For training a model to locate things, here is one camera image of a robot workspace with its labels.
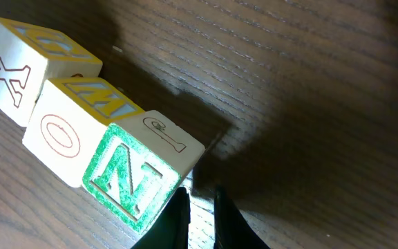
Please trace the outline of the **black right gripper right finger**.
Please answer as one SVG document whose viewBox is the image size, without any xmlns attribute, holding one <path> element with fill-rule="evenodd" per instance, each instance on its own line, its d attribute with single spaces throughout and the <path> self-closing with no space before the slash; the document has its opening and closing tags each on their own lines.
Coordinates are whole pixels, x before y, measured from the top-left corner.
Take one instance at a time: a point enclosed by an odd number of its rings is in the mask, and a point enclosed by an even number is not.
<svg viewBox="0 0 398 249">
<path fill-rule="evenodd" d="M 269 249 L 222 186 L 216 187 L 214 197 L 214 230 L 214 249 Z"/>
</svg>

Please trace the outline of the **green N wooden block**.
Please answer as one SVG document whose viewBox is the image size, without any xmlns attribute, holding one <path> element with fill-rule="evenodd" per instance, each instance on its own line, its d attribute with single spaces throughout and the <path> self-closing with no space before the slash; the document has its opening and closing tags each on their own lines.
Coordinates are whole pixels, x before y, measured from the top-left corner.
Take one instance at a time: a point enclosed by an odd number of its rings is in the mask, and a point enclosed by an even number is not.
<svg viewBox="0 0 398 249">
<path fill-rule="evenodd" d="M 201 142 L 166 116 L 146 111 L 107 127 L 83 186 L 143 234 L 204 152 Z"/>
</svg>

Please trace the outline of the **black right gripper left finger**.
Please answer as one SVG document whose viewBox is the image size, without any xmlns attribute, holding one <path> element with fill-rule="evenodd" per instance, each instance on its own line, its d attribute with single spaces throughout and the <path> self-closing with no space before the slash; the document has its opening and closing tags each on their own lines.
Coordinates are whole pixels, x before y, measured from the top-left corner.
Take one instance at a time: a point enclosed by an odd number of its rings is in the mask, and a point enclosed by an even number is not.
<svg viewBox="0 0 398 249">
<path fill-rule="evenodd" d="M 187 249 L 190 200 L 185 187 L 179 187 L 151 229 L 132 249 Z"/>
</svg>

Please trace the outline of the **blue sided X wooden block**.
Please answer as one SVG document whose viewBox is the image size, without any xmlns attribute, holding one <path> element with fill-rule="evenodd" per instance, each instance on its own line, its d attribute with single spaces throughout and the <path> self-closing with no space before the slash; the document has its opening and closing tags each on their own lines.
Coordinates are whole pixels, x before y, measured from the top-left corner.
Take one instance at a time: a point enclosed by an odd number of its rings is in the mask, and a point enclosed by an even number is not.
<svg viewBox="0 0 398 249">
<path fill-rule="evenodd" d="M 26 127 L 52 77 L 97 77 L 102 61 L 66 34 L 0 17 L 0 109 Z"/>
</svg>

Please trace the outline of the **yellow sided O wooden block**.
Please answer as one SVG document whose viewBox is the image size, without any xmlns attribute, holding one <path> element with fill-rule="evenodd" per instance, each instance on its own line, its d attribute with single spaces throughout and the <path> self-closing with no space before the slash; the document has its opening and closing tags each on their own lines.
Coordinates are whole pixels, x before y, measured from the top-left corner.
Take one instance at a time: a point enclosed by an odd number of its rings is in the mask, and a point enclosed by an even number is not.
<svg viewBox="0 0 398 249">
<path fill-rule="evenodd" d="M 100 77 L 50 78 L 22 143 L 63 182 L 78 188 L 107 126 L 143 111 Z"/>
</svg>

